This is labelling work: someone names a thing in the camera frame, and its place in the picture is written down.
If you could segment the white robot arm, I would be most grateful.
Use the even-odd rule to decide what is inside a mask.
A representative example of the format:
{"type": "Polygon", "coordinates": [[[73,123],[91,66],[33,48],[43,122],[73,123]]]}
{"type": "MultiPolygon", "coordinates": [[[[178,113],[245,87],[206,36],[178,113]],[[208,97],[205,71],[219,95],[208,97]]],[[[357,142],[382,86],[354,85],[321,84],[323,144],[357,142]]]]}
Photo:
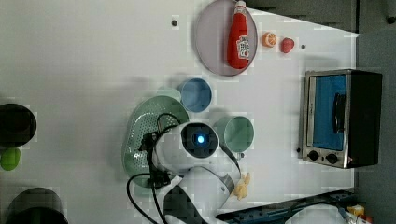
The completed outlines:
{"type": "Polygon", "coordinates": [[[143,136],[150,186],[157,190],[180,181],[163,196],[159,212],[166,224],[227,224],[217,218],[241,179],[234,154],[220,143],[216,130],[186,122],[143,136]]]}

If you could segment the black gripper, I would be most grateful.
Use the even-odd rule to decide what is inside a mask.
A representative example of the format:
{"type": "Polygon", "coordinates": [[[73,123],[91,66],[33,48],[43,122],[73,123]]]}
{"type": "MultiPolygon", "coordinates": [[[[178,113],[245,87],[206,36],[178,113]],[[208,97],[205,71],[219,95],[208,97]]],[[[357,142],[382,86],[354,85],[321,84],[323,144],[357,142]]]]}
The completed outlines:
{"type": "Polygon", "coordinates": [[[152,188],[160,189],[171,183],[169,174],[166,171],[161,170],[157,167],[157,155],[155,147],[159,139],[157,132],[146,133],[143,135],[139,151],[147,152],[147,163],[149,168],[149,180],[148,183],[152,188]]]}

